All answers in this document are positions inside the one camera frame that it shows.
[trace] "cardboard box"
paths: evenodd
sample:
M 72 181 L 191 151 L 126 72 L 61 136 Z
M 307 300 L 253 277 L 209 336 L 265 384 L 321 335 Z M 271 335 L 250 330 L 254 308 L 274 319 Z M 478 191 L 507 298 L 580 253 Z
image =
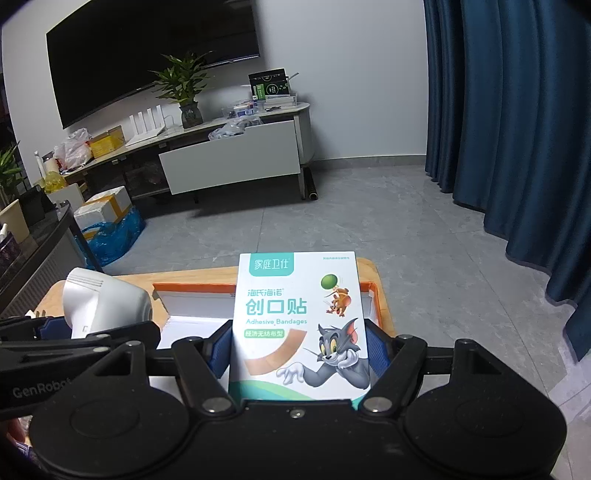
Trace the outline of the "cardboard box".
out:
M 90 197 L 77 211 L 74 212 L 76 223 L 80 230 L 96 223 L 118 223 L 131 208 L 131 199 L 125 187 L 116 187 Z M 92 238 L 98 231 L 84 232 L 86 239 Z
M 88 141 L 94 158 L 102 157 L 122 147 L 125 143 L 123 128 L 121 125 L 111 128 L 108 132 L 101 133 Z
M 355 252 L 241 254 L 232 332 L 237 400 L 355 406 L 369 391 Z
M 285 69 L 251 73 L 248 79 L 251 84 L 252 98 L 254 99 L 264 100 L 268 95 L 290 94 L 290 84 Z
M 364 318 L 381 327 L 377 285 L 373 282 L 361 282 L 359 288 Z M 154 293 L 169 315 L 162 329 L 158 348 L 170 348 L 173 342 L 188 336 L 207 338 L 231 319 L 236 285 L 155 283 Z M 219 382 L 228 390 L 229 368 Z M 150 377 L 150 385 L 183 401 L 174 377 Z

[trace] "open drawer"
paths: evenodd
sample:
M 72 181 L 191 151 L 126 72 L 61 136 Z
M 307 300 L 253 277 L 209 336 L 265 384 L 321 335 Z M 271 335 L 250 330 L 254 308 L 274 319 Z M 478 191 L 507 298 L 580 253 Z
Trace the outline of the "open drawer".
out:
M 293 120 L 160 154 L 172 193 L 300 172 Z

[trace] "white bottle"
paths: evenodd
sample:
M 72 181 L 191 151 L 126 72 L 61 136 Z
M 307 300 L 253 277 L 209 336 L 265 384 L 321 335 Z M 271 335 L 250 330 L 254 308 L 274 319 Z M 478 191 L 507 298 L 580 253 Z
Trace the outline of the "white bottle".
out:
M 39 166 L 39 172 L 41 173 L 41 178 L 45 179 L 47 177 L 47 172 L 45 171 L 45 167 L 43 165 L 43 159 L 39 156 L 39 152 L 35 152 L 35 160 L 37 160 L 37 165 Z

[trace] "potted plant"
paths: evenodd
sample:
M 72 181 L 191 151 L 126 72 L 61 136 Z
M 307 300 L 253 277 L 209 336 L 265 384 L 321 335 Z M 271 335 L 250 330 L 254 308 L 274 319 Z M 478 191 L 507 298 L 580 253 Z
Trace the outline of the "potted plant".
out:
M 18 243 L 29 236 L 29 228 L 15 200 L 17 185 L 22 182 L 22 169 L 17 166 L 14 152 L 17 145 L 0 152 L 0 228 L 6 223 Z
M 178 102 L 185 128 L 203 123 L 195 96 L 207 85 L 207 70 L 203 66 L 205 65 L 205 55 L 208 53 L 196 57 L 194 53 L 189 52 L 182 60 L 172 55 L 163 55 L 172 65 L 161 72 L 151 70 L 158 76 L 158 80 L 154 82 L 161 92 L 158 98 Z

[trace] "floor tile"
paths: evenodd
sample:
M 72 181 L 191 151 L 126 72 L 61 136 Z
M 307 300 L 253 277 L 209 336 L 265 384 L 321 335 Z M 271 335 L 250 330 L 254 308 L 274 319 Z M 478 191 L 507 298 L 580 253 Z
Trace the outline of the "floor tile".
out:
M 231 210 L 213 204 L 146 219 L 133 247 L 105 271 L 111 274 L 169 271 L 202 258 L 256 251 L 262 209 Z
M 591 385 L 561 406 L 568 426 L 566 446 L 573 480 L 587 480 L 591 472 Z
M 591 353 L 577 361 L 564 339 L 558 343 L 558 352 L 566 375 L 548 392 L 548 396 L 557 405 L 563 405 L 591 384 Z
M 196 270 L 198 268 L 237 267 L 240 255 L 226 255 L 224 257 L 198 258 L 187 263 L 172 263 L 171 271 Z
M 574 308 L 551 304 L 545 296 L 548 275 L 507 259 L 505 240 L 484 231 L 456 236 L 498 295 L 550 391 L 567 373 L 558 346 Z
M 552 476 L 556 480 L 573 480 L 573 473 L 570 471 L 570 460 L 566 445 L 560 452 L 556 464 L 552 470 Z
M 437 387 L 442 387 L 448 383 L 449 375 L 425 375 L 423 378 L 423 384 L 421 385 L 421 390 L 418 392 L 418 396 L 420 397 L 425 392 L 433 390 Z
M 392 171 L 392 175 L 397 177 L 424 177 L 425 166 L 424 165 L 400 165 L 400 166 L 383 166 L 381 168 L 389 168 Z
M 259 251 L 297 251 L 342 242 L 449 232 L 432 207 L 393 168 L 318 175 L 319 199 L 265 208 Z
M 397 332 L 434 346 L 472 338 L 545 393 L 499 299 L 453 234 L 322 246 L 329 248 L 376 264 Z
M 483 230 L 484 213 L 455 204 L 452 194 L 443 193 L 439 185 L 424 172 L 422 176 L 407 175 L 405 179 L 426 199 L 452 232 Z

